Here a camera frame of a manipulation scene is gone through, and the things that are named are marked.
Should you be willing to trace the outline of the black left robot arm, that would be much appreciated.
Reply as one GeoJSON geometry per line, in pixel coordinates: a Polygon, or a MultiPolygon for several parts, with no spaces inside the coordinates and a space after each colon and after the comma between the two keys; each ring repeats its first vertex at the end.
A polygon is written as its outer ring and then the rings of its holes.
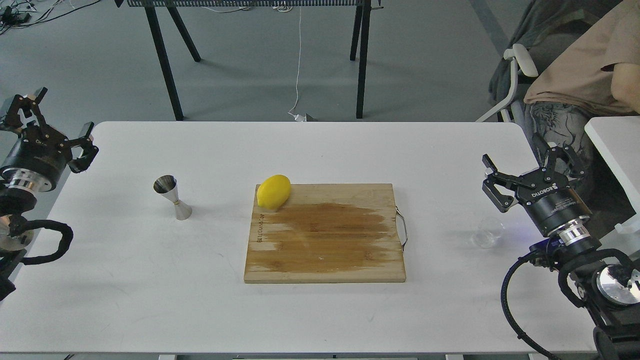
{"type": "Polygon", "coordinates": [[[85,123],[80,135],[70,139],[46,123],[40,104],[48,89],[34,95],[15,95],[1,109],[1,130],[17,136],[13,148],[1,164],[1,278],[0,298],[15,289],[10,276],[19,264],[40,265],[60,259],[70,248],[74,233],[66,223],[52,219],[28,220],[25,212],[35,208],[36,195],[57,187],[63,171],[86,171],[98,155],[91,132],[94,123],[85,123]],[[26,256],[34,231],[45,229],[61,235],[57,250],[48,255],[26,256]]]}

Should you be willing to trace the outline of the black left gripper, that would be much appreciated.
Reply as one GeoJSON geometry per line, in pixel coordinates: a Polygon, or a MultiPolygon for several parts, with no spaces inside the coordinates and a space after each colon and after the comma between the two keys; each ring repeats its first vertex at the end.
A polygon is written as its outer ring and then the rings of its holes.
{"type": "Polygon", "coordinates": [[[47,92],[48,88],[42,87],[34,95],[17,94],[2,103],[0,130],[18,137],[1,166],[2,192],[11,188],[31,194],[53,191],[67,165],[74,174],[83,173],[98,155],[99,148],[93,144],[93,121],[85,123],[75,139],[45,126],[40,104],[47,92]],[[23,129],[23,118],[32,116],[50,132],[44,134],[39,126],[23,129]],[[73,148],[81,149],[79,157],[73,158],[73,148]]]}

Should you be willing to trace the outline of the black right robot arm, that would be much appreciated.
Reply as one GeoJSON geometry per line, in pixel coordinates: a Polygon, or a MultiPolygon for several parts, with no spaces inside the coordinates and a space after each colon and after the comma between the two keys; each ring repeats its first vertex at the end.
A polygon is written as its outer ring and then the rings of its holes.
{"type": "Polygon", "coordinates": [[[544,151],[542,165],[519,176],[498,171],[489,155],[482,189],[505,213],[519,203],[543,240],[509,268],[500,290],[500,304],[517,337],[549,360],[557,355],[526,334],[508,304],[508,287],[523,264],[544,267],[558,274],[558,287],[577,308],[586,309],[594,322],[593,340],[602,360],[637,360],[640,357],[639,262],[619,249],[602,248],[590,235],[589,208],[572,185],[585,175],[585,167],[571,146],[551,146],[541,136],[535,143],[544,151]]]}

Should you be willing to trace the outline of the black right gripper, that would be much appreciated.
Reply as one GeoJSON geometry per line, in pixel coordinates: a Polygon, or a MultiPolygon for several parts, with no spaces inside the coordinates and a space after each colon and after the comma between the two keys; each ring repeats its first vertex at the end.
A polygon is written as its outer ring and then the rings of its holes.
{"type": "Polygon", "coordinates": [[[521,203],[537,230],[546,238],[558,228],[574,220],[587,221],[591,211],[583,199],[569,185],[563,172],[557,171],[557,161],[565,164],[570,180],[585,176],[585,167],[571,146],[550,145],[541,134],[534,134],[533,142],[541,158],[540,169],[520,176],[505,174],[485,153],[482,163],[488,172],[482,190],[495,207],[505,214],[513,205],[521,203]],[[503,194],[503,187],[513,194],[503,194]]]}

